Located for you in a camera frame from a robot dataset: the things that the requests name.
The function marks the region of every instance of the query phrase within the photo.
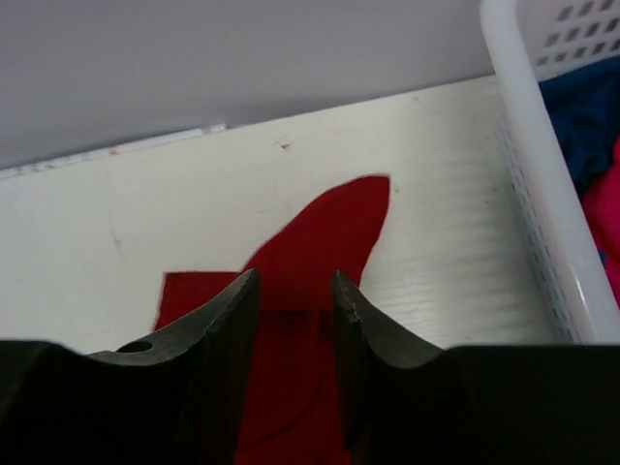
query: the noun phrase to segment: pink fabric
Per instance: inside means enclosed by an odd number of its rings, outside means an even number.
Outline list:
[[[613,146],[613,165],[583,197],[583,211],[594,241],[604,252],[604,269],[620,302],[620,138]]]

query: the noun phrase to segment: basket hole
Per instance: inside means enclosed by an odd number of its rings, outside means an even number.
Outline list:
[[[604,46],[605,46],[605,43],[596,44],[596,46],[592,49],[592,54],[598,55],[599,53],[603,51]]]
[[[616,26],[618,25],[618,21],[620,21],[620,19],[618,19],[617,17],[615,17],[614,19],[612,19],[609,24],[607,25],[607,27],[604,29],[605,32],[611,32],[613,31]]]
[[[579,28],[578,27],[574,27],[573,29],[571,29],[567,33],[565,42],[572,42],[572,41],[574,41],[574,38],[577,37],[577,34],[579,34]]]
[[[555,34],[551,34],[549,37],[546,38],[546,42],[544,43],[545,47],[553,47],[557,44],[558,39],[560,38],[560,34],[559,33],[555,33]]]
[[[566,21],[569,17],[571,17],[571,13],[573,12],[573,7],[563,8],[558,16],[558,22]]]
[[[593,1],[585,2],[583,6],[581,7],[581,10],[579,10],[579,15],[586,16],[588,13],[592,11],[592,7],[594,7]]]
[[[588,29],[585,31],[585,37],[592,37],[594,36],[597,31],[599,30],[599,26],[600,24],[598,22],[594,22],[592,24],[590,24],[590,26],[588,26]]]
[[[605,10],[609,10],[611,6],[613,5],[613,1],[614,0],[604,0],[604,2],[601,5],[601,11],[604,12]]]

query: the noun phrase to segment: hole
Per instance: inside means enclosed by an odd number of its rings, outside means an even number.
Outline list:
[[[594,6],[593,1],[585,2],[583,6],[581,7],[581,10],[579,10],[579,15],[586,16],[588,13],[590,13],[593,6]]]
[[[577,37],[577,34],[579,34],[579,28],[578,27],[574,27],[566,35],[565,42],[572,42],[574,40],[574,38]]]
[[[545,47],[555,46],[559,38],[560,38],[559,33],[556,32],[555,34],[551,34],[549,37],[546,38],[546,42],[544,43],[544,46]]]
[[[596,46],[592,49],[592,54],[598,55],[599,53],[603,51],[604,46],[605,46],[605,43],[596,44]]]
[[[117,352],[119,354],[134,354],[136,352],[146,352],[149,349],[152,349],[153,345],[147,341],[134,341],[129,344],[125,344],[121,347]]]
[[[614,19],[612,19],[609,24],[607,25],[607,27],[604,29],[605,32],[611,32],[613,31],[616,26],[618,25],[618,21],[620,21],[619,18],[615,17]]]
[[[585,31],[585,37],[592,37],[594,36],[597,31],[599,30],[599,23],[595,22],[593,24],[590,24],[590,26],[588,27],[587,31]]]
[[[571,17],[572,12],[573,12],[573,7],[563,8],[560,14],[558,15],[558,22],[566,21],[569,17]]]

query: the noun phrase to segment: red fabric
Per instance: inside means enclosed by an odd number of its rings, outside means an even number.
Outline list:
[[[306,206],[250,259],[263,275],[261,321],[237,465],[348,464],[331,341],[331,275],[359,284],[388,211],[389,179],[368,176]],[[162,327],[209,301],[236,272],[166,276]]]

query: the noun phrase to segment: white plastic basket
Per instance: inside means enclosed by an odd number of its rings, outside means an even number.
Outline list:
[[[483,0],[480,16],[504,103],[500,144],[559,338],[618,343],[618,305],[537,80],[620,53],[620,0]]]

